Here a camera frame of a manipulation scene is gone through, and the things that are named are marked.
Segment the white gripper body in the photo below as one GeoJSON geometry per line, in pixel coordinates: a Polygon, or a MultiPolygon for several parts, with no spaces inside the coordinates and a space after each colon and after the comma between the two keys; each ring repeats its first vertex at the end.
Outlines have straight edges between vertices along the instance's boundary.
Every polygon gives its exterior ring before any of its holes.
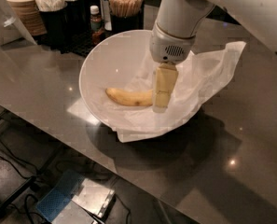
{"type": "Polygon", "coordinates": [[[194,36],[179,38],[168,35],[155,24],[151,31],[149,50],[157,63],[180,63],[187,58],[194,42],[194,36]]]}

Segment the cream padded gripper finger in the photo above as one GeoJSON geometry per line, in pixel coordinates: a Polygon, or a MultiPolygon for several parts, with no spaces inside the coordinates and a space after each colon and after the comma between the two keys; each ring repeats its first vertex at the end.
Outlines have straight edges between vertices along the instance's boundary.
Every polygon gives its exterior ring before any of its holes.
{"type": "Polygon", "coordinates": [[[170,102],[178,78],[178,71],[172,63],[160,64],[153,73],[153,111],[163,113],[170,102]]]}

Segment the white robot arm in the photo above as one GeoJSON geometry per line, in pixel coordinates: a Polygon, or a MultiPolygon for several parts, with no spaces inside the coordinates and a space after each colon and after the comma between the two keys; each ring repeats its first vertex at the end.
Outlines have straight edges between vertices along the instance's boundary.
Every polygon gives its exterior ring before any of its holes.
{"type": "Polygon", "coordinates": [[[154,74],[154,111],[164,112],[170,107],[175,66],[187,59],[203,20],[222,18],[216,9],[277,57],[277,0],[161,0],[149,41],[152,59],[163,66],[154,74]]]}

